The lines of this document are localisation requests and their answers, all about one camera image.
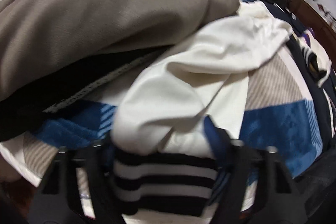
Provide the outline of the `brown wooden dresser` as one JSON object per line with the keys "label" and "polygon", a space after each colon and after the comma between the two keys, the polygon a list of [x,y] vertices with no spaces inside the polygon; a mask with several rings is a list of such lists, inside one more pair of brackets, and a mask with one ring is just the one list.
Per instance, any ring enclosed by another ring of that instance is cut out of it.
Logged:
{"label": "brown wooden dresser", "polygon": [[288,9],[299,18],[304,26],[310,27],[316,39],[330,57],[335,55],[335,32],[328,23],[304,0],[288,0]]}

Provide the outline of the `blue white plaid bedspread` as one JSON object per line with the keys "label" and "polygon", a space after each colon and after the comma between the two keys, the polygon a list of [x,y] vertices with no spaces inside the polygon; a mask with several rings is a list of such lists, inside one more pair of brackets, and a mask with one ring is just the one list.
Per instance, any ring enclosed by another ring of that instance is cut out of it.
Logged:
{"label": "blue white plaid bedspread", "polygon": [[[80,100],[74,117],[61,113],[36,133],[26,132],[1,143],[1,155],[38,186],[60,146],[81,148],[92,138],[106,137],[117,106],[149,64],[139,61],[116,71],[106,85]],[[278,148],[294,176],[303,173],[322,152],[312,94],[286,46],[260,68],[231,75],[208,114],[230,137],[250,147]]]}

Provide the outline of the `navy white varsity jacket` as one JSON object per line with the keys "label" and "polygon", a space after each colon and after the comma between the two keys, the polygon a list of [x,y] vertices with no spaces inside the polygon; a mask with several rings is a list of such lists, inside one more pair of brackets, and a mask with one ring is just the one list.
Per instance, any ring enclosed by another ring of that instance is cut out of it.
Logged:
{"label": "navy white varsity jacket", "polygon": [[207,140],[207,124],[220,128],[208,108],[231,75],[260,68],[283,46],[312,94],[321,154],[328,150],[334,75],[325,50],[308,36],[275,5],[242,3],[237,16],[206,25],[143,70],[113,116],[113,186],[121,212],[199,216],[219,201],[228,178],[219,174]]}

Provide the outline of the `taupe brown garment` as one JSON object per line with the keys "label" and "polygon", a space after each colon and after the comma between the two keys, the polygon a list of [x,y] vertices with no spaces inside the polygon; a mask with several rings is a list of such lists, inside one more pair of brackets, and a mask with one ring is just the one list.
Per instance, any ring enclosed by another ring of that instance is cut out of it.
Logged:
{"label": "taupe brown garment", "polygon": [[84,57],[175,44],[238,0],[1,0],[1,98]]}

